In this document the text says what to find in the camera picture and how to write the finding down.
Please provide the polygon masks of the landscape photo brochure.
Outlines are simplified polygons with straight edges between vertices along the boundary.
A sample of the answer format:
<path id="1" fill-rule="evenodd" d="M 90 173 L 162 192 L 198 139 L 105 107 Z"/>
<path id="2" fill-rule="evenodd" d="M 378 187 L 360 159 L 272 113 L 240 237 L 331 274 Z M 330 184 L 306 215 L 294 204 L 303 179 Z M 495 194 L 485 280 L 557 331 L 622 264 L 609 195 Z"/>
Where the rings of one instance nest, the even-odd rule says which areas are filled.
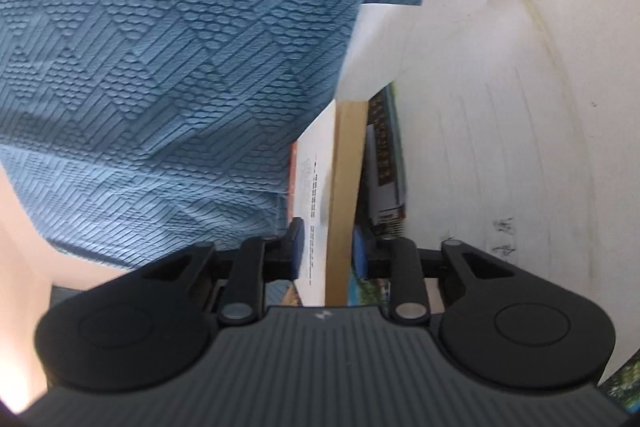
<path id="1" fill-rule="evenodd" d="M 404 233 L 406 217 L 406 177 L 393 87 L 384 87 L 366 102 L 369 103 L 366 143 L 352 240 L 357 227 L 369 229 L 377 239 L 391 239 Z M 371 283 L 356 279 L 352 267 L 345 306 L 367 306 L 372 288 Z M 303 306 L 294 281 L 282 303 Z"/>

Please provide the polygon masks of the blue textured sofa cover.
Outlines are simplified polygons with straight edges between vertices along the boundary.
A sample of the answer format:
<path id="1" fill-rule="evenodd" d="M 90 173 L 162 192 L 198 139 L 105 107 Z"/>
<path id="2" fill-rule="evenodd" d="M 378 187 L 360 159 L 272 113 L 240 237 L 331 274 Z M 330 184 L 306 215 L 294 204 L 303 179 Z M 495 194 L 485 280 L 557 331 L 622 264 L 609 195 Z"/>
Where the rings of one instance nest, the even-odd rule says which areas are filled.
<path id="1" fill-rule="evenodd" d="M 1 162 L 54 248 L 130 268 L 285 224 L 360 5 L 1 0 Z"/>

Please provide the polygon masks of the white envelope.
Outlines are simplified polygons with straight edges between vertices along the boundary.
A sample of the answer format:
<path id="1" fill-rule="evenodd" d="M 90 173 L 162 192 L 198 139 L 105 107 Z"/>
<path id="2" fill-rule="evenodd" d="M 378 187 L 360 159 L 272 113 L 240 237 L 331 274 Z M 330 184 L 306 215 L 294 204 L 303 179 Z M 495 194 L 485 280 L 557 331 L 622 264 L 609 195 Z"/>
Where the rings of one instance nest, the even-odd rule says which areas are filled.
<path id="1" fill-rule="evenodd" d="M 454 237 L 595 301 L 639 347 L 639 0 L 360 9 L 338 82 L 393 86 L 405 232 Z"/>

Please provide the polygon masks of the orange and white book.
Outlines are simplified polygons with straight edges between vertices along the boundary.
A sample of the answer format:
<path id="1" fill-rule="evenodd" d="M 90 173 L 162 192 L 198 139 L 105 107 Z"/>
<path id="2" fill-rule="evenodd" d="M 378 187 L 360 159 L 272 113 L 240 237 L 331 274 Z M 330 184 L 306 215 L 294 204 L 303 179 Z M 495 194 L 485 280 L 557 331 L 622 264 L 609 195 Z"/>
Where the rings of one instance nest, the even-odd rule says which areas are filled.
<path id="1" fill-rule="evenodd" d="M 348 301 L 369 103 L 334 100 L 292 145 L 288 217 L 304 221 L 294 284 L 305 307 Z"/>

